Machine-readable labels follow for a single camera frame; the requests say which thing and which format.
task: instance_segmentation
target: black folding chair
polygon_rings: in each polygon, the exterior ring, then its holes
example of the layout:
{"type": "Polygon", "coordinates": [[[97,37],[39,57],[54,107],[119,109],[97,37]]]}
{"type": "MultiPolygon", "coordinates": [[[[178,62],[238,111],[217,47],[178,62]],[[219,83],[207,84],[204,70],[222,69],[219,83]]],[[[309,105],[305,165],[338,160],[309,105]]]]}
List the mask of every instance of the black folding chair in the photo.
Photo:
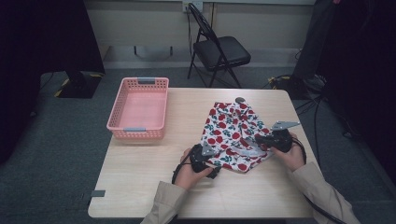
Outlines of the black folding chair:
{"type": "Polygon", "coordinates": [[[204,65],[205,69],[208,72],[213,72],[209,86],[207,86],[201,74],[197,70],[198,75],[201,77],[201,80],[204,82],[206,87],[212,87],[216,73],[219,70],[226,70],[233,77],[233,80],[235,80],[237,86],[242,88],[241,84],[236,78],[235,73],[233,72],[233,67],[250,63],[251,56],[248,51],[245,50],[245,48],[232,36],[217,38],[215,32],[212,30],[204,15],[202,15],[202,13],[194,4],[189,4],[189,10],[200,28],[196,42],[193,44],[193,54],[191,57],[188,78],[191,76],[192,67],[194,66],[196,68],[194,64],[196,54],[204,65]],[[200,41],[201,35],[204,36],[206,40],[200,41]]]}

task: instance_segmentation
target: chair seat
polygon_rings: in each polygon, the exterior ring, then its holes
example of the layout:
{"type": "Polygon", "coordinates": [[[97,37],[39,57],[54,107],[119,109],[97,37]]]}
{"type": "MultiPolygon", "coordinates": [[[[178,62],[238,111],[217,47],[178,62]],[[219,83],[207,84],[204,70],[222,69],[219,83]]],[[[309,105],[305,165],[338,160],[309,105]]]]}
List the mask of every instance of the chair seat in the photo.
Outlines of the chair seat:
{"type": "MultiPolygon", "coordinates": [[[[219,43],[231,67],[250,63],[250,54],[234,37],[220,37],[219,43]]],[[[208,71],[223,69],[225,65],[224,63],[221,63],[216,67],[220,53],[215,42],[212,40],[205,40],[194,43],[193,47],[195,53],[198,55],[202,64],[208,71]]]]}

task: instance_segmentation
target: floral cloth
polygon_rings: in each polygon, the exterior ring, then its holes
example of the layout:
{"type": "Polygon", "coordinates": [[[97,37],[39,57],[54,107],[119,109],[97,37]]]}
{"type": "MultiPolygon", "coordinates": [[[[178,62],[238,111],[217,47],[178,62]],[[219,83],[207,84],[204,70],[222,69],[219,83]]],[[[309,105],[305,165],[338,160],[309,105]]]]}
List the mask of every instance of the floral cloth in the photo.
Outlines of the floral cloth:
{"type": "Polygon", "coordinates": [[[215,103],[206,120],[201,145],[207,143],[215,151],[209,163],[245,173],[272,155],[254,139],[256,134],[269,132],[245,102],[215,103]]]}

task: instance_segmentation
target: sleeve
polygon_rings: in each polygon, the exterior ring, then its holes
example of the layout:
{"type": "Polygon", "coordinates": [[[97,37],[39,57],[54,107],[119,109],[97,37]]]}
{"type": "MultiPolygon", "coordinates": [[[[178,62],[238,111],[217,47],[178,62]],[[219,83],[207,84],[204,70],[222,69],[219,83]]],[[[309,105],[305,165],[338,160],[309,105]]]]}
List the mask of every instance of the sleeve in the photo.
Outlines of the sleeve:
{"type": "Polygon", "coordinates": [[[169,223],[177,214],[187,194],[185,189],[161,181],[154,197],[154,205],[141,223],[169,223]]]}
{"type": "MultiPolygon", "coordinates": [[[[352,205],[329,183],[319,168],[310,162],[291,173],[291,179],[297,188],[314,204],[345,223],[359,223],[353,214],[352,205]]],[[[314,219],[318,223],[332,223],[314,210],[314,219]]]]}

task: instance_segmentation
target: pink basket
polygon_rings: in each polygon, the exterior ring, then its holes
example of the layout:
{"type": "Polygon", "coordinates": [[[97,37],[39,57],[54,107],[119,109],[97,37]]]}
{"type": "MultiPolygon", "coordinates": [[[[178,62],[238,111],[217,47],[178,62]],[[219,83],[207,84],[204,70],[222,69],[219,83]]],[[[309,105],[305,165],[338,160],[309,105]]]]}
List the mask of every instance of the pink basket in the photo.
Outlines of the pink basket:
{"type": "Polygon", "coordinates": [[[118,139],[161,139],[169,79],[126,77],[120,84],[107,128],[118,139]]]}

